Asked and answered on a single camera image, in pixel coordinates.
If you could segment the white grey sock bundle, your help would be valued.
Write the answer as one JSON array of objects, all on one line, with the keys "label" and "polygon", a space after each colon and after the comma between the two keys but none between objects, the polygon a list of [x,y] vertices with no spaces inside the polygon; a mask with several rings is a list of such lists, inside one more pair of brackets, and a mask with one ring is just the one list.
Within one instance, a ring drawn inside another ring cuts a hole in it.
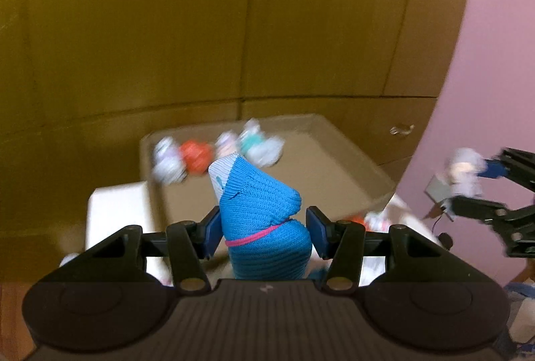
[{"label": "white grey sock bundle", "polygon": [[178,143],[171,137],[163,137],[152,152],[154,178],[162,185],[182,182],[186,175],[186,165]]}]

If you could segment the wooden wardrobe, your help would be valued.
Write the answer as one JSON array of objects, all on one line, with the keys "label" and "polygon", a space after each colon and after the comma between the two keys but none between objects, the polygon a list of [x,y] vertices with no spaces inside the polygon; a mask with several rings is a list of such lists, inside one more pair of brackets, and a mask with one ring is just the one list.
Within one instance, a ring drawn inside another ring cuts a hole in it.
[{"label": "wooden wardrobe", "polygon": [[465,3],[1,0],[2,277],[80,248],[91,192],[136,181],[164,128],[318,113],[399,180]]}]

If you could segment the red white sock bundle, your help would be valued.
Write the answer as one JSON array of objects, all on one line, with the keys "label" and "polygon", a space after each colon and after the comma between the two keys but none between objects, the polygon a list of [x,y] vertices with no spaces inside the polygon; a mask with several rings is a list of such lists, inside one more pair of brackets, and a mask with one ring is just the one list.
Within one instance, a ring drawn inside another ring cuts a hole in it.
[{"label": "red white sock bundle", "polygon": [[367,232],[388,232],[392,222],[383,214],[368,212],[347,217],[348,221],[360,223]]}]

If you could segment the white fluffy sock bundle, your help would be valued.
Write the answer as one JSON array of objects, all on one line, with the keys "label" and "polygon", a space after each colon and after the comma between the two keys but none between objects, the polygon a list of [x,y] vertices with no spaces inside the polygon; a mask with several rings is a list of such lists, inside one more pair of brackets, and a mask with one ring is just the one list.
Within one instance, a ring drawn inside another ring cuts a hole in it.
[{"label": "white fluffy sock bundle", "polygon": [[457,148],[446,166],[451,195],[481,198],[483,189],[479,174],[484,173],[487,167],[485,158],[472,148]]}]

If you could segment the teal white sock bundle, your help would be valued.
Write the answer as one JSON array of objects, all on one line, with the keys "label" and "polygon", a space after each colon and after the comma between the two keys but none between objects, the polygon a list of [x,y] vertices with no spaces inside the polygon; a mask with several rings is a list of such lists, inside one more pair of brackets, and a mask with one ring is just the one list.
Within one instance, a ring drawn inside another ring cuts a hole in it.
[{"label": "teal white sock bundle", "polygon": [[276,164],[283,154],[284,145],[284,138],[266,136],[256,118],[250,118],[239,135],[241,154],[260,168]]}]

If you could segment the white wall socket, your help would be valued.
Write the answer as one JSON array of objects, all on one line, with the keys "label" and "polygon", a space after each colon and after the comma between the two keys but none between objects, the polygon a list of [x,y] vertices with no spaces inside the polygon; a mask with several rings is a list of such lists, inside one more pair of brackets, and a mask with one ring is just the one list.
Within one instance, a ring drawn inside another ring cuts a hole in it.
[{"label": "white wall socket", "polygon": [[436,173],[424,189],[424,193],[435,203],[442,204],[452,197],[452,190],[448,179],[441,173]]}]

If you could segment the blue knit sock bundle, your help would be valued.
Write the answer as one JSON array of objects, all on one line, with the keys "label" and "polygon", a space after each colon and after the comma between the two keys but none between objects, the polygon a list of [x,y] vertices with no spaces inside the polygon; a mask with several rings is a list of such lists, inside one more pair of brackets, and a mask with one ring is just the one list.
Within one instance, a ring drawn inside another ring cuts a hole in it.
[{"label": "blue knit sock bundle", "polygon": [[209,166],[221,228],[236,279],[292,280],[312,253],[307,227],[295,216],[301,196],[239,154]]}]

